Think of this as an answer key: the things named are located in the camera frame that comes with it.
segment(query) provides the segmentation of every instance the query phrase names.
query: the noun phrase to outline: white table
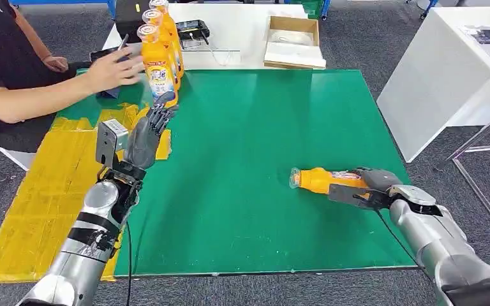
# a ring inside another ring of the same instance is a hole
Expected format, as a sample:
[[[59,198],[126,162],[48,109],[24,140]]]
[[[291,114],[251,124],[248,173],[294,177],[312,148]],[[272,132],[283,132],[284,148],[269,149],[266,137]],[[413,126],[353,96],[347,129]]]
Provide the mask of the white table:
[[[208,41],[217,61],[205,47],[184,51],[184,67],[188,70],[264,69],[268,17],[308,17],[300,4],[170,3],[169,12],[175,22],[200,19],[210,30]],[[116,47],[120,42],[114,24],[103,49]]]
[[[490,8],[434,8],[377,99],[405,161],[447,126],[490,123],[490,57],[460,31]]]

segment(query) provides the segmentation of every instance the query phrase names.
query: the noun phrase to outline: bottle label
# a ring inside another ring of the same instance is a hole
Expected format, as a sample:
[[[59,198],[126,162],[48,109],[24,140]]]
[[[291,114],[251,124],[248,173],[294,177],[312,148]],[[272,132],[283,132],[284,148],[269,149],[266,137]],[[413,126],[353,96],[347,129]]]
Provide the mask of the bottle label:
[[[175,40],[172,40],[172,44],[174,45],[174,57],[175,57],[175,62],[177,63],[177,69],[178,71],[181,71],[183,69],[181,65],[181,61],[179,58],[179,51],[177,51],[177,48],[181,48],[179,44],[177,46],[175,45]]]
[[[164,61],[148,62],[147,69],[145,69],[149,87],[151,87],[151,94],[155,100],[168,91],[174,91],[172,76],[168,74],[167,69],[164,67],[165,64],[166,62]]]
[[[334,171],[331,173],[331,177],[334,179],[347,179],[347,180],[359,180],[362,177],[357,175],[356,173],[348,172],[348,171]]]
[[[177,84],[177,70],[175,68],[175,63],[174,62],[171,62],[170,63],[170,68],[172,69],[172,74],[174,75],[174,84]]]

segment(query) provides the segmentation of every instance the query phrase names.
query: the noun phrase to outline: yellow tape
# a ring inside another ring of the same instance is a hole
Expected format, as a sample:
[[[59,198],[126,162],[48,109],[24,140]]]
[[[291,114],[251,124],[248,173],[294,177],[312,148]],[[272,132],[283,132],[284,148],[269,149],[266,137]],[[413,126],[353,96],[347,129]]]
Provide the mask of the yellow tape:
[[[137,111],[126,105],[104,110],[100,120],[116,118],[130,129]],[[158,159],[168,158],[170,134],[166,130],[161,137]],[[55,120],[1,225],[0,283],[34,282],[47,271],[101,168],[94,160],[95,145],[96,130],[87,119]],[[101,279],[114,280],[117,257],[107,263]]]

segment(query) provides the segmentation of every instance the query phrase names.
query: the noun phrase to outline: man's hand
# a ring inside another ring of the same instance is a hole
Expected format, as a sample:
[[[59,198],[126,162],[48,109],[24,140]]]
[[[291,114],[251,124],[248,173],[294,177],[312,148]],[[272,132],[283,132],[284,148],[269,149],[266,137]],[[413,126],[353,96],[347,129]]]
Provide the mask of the man's hand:
[[[42,62],[53,72],[65,72],[68,70],[68,61],[64,57],[46,56]]]
[[[130,85],[140,80],[138,73],[144,69],[142,57],[136,56],[123,62],[120,58],[132,53],[130,47],[123,48],[101,57],[91,65],[85,73],[86,85],[93,93],[116,88],[120,85]]]

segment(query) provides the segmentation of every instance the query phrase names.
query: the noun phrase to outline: floor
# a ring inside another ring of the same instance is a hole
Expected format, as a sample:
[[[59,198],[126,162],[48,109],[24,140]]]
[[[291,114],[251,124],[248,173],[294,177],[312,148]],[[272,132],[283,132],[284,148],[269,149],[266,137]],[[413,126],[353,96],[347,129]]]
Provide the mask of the floor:
[[[420,10],[397,1],[333,1],[320,24],[322,53],[329,68],[358,68],[373,97],[378,97],[392,70],[420,26]],[[24,7],[27,19],[56,55],[72,61],[100,48],[111,21],[103,6],[70,6],[60,14],[51,7]],[[490,264],[490,217],[463,177],[450,164],[433,166],[478,129],[450,128],[406,169],[412,182],[448,207],[477,254]],[[490,197],[490,152],[461,158]],[[0,156],[0,223],[23,172]],[[30,284],[0,285],[0,305],[14,305]],[[96,305],[124,304],[126,281],[102,283]],[[431,284],[418,270],[335,272],[317,275],[244,275],[235,277],[158,277],[133,281],[131,305],[435,305]]]

